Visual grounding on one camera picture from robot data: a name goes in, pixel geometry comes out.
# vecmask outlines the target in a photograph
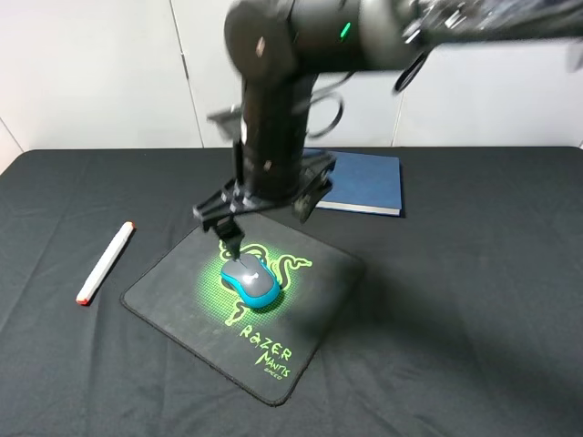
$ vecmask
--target blue notebook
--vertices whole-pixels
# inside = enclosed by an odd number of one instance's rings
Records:
[[[401,163],[399,158],[334,152],[334,185],[318,208],[400,216]]]

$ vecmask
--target black mouse pad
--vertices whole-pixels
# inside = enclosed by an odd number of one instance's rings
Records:
[[[262,258],[281,284],[261,310],[225,287],[230,253],[195,229],[122,296],[140,318],[269,405],[292,394],[363,264],[261,215],[239,219],[241,252]]]

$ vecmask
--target pen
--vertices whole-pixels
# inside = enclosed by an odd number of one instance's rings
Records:
[[[106,277],[109,269],[115,262],[119,255],[119,252],[126,246],[128,238],[134,230],[134,224],[131,221],[124,223],[116,236],[111,240],[109,246],[107,246],[106,251],[103,253],[97,265],[91,271],[91,274],[85,281],[85,284],[81,288],[81,291],[77,295],[77,303],[80,305],[87,305],[90,301],[103,278]]]

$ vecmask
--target blue computer mouse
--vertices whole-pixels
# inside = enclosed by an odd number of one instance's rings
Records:
[[[259,258],[249,253],[227,261],[220,275],[250,308],[267,307],[280,294],[275,275]]]

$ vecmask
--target table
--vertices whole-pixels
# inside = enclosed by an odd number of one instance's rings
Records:
[[[196,226],[229,150],[20,157],[0,177],[0,436],[580,435],[583,152],[363,152],[403,161],[406,218],[271,214],[368,268],[276,409],[119,303]],[[126,220],[137,233],[76,305]]]

